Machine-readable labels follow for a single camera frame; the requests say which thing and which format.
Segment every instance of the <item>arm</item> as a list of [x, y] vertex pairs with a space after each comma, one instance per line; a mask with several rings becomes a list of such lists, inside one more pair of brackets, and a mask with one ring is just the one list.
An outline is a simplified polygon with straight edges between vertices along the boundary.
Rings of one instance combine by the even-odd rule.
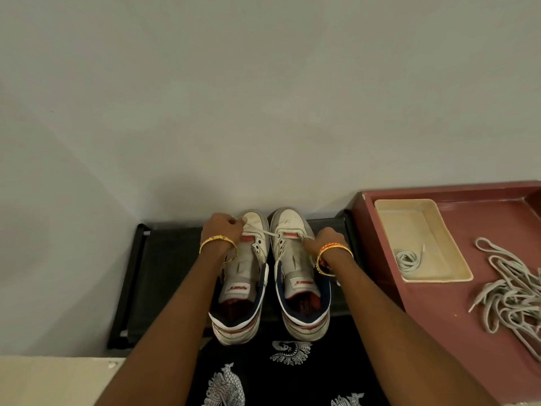
[[[347, 245], [325, 228], [305, 247], [317, 256], [323, 245]], [[323, 259], [342, 285], [376, 376], [393, 406], [497, 406], [468, 371], [360, 270], [349, 253], [329, 249]]]
[[[238, 244], [243, 220], [214, 214], [201, 240]], [[216, 276], [231, 244], [207, 243], [194, 266], [98, 399], [96, 406], [182, 405], [192, 382]]]

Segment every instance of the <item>red tray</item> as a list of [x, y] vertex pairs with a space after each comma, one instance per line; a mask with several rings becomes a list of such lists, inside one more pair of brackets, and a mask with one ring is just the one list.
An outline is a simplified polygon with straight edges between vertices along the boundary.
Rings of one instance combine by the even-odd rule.
[[[473, 273], [451, 284], [407, 284], [402, 280], [374, 207], [378, 199], [433, 199]], [[541, 400], [541, 363], [504, 327], [487, 334], [480, 308], [468, 314], [483, 285], [498, 278], [477, 237], [541, 267], [541, 181], [450, 187], [390, 189], [359, 193], [355, 225], [376, 283], [452, 353], [500, 403]]]

